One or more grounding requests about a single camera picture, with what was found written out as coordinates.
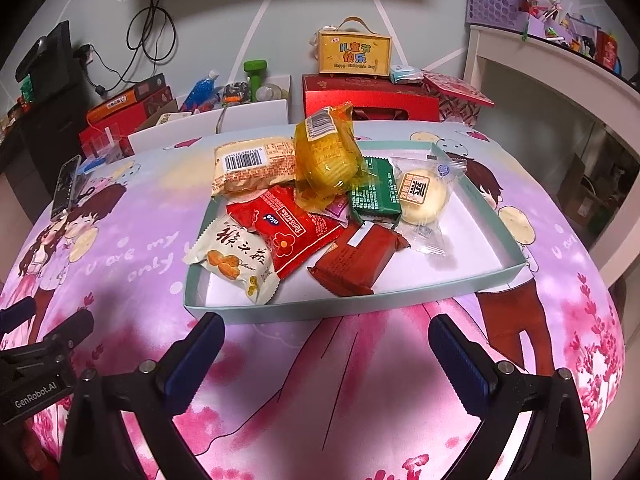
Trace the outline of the person's left hand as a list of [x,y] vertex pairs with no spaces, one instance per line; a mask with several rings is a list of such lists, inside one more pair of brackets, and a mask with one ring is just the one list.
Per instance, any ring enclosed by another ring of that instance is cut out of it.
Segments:
[[2,479],[58,479],[58,462],[32,429],[32,421],[1,427]]

